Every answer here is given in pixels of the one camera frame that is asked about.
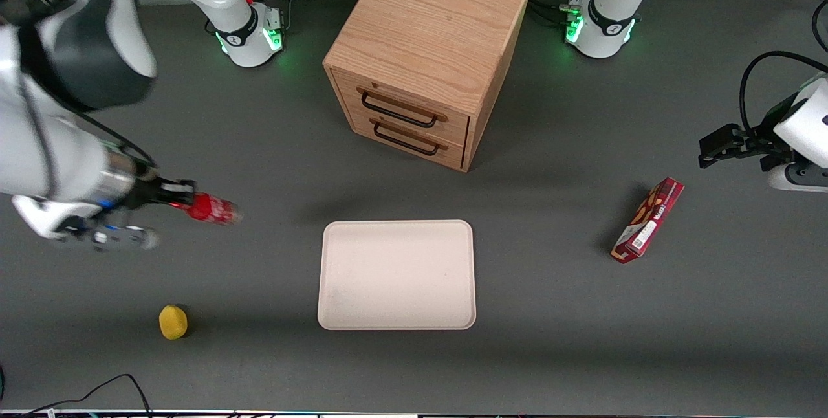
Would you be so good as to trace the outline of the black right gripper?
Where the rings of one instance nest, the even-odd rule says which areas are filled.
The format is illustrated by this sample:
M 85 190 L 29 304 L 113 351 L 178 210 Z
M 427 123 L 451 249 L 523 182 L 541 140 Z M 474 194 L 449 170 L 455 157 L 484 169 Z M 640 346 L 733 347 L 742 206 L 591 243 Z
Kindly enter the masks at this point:
M 193 206 L 197 182 L 192 180 L 174 181 L 164 179 L 157 171 L 146 171 L 136 178 L 132 189 L 120 201 L 121 208 L 136 210 L 148 204 L 168 204 L 178 209 Z

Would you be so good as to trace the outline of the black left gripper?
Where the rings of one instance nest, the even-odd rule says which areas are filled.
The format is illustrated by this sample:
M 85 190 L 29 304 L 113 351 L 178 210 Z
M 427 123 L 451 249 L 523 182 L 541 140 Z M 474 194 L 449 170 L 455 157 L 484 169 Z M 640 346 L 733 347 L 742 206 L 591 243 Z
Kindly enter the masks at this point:
M 748 134 L 746 147 L 751 155 L 762 156 L 760 167 L 764 173 L 778 166 L 804 165 L 804 156 L 796 153 L 787 141 L 774 132 L 774 128 L 781 121 L 793 114 L 797 106 L 796 97 L 798 93 L 790 94 L 772 106 L 760 123 L 751 126 L 747 115 L 746 94 L 741 93 L 741 121 L 743 129 Z M 743 149 L 747 138 L 745 132 L 739 124 L 729 123 L 704 136 L 700 140 L 699 168 L 709 168 L 722 160 L 743 158 L 746 153 Z

